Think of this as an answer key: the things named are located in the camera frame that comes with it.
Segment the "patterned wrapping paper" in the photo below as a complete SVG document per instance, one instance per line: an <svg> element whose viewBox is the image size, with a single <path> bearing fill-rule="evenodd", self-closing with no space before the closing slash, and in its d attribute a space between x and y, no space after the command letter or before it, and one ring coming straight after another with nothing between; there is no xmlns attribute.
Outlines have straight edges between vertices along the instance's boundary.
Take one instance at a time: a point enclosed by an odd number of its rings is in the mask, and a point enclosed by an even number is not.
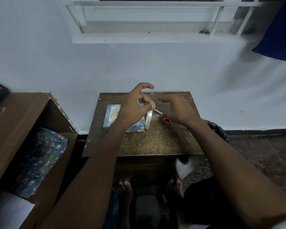
<svg viewBox="0 0 286 229"><path fill-rule="evenodd" d="M103 128L108 131L110 125L116 120L119 110L121 108L120 104L109 104L107 105L107 110L105 114L105 120ZM145 117L143 116L137 123L133 124L127 132L144 132L145 131Z"/></svg>
<svg viewBox="0 0 286 229"><path fill-rule="evenodd" d="M23 198L28 198L36 192L64 153L68 139L57 132L40 127L31 143L29 152L9 178L8 191Z"/></svg>

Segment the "window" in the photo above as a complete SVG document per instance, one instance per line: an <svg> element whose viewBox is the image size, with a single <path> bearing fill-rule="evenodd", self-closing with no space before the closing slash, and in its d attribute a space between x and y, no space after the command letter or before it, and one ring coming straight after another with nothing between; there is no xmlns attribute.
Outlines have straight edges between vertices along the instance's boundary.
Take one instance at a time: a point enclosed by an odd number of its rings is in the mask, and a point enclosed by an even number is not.
<svg viewBox="0 0 286 229"><path fill-rule="evenodd" d="M57 0L57 3L74 43L152 43L213 42L236 39L244 33L262 33L283 1Z"/></svg>

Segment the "tape roll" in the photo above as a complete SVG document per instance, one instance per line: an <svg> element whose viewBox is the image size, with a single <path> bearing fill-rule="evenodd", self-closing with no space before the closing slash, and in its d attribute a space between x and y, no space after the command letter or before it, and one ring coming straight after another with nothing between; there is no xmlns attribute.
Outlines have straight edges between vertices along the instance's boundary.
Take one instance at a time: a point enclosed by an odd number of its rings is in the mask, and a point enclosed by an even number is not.
<svg viewBox="0 0 286 229"><path fill-rule="evenodd" d="M149 129L150 122L152 121L152 115L153 115L152 110L146 114L145 129Z"/></svg>

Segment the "white wall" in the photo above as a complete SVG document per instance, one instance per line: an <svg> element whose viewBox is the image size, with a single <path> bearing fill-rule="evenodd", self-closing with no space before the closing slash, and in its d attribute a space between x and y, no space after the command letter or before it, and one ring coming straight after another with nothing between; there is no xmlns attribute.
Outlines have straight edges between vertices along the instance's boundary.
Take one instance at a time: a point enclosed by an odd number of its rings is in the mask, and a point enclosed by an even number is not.
<svg viewBox="0 0 286 229"><path fill-rule="evenodd" d="M224 129L286 128L286 62L258 42L72 44L55 0L0 0L0 82L51 91L78 130L99 92L190 91L201 117Z"/></svg>

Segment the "person's left hand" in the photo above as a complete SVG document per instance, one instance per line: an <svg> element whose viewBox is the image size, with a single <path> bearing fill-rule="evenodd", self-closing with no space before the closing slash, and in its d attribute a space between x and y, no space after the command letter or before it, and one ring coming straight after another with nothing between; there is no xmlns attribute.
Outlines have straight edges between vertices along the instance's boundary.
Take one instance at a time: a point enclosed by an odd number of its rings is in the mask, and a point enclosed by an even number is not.
<svg viewBox="0 0 286 229"><path fill-rule="evenodd" d="M141 92L143 88L154 89L155 86L150 83L139 83L123 100L116 120L125 122L130 127L137 123L148 111L156 107L152 99ZM140 106L139 100L143 100L147 105Z"/></svg>

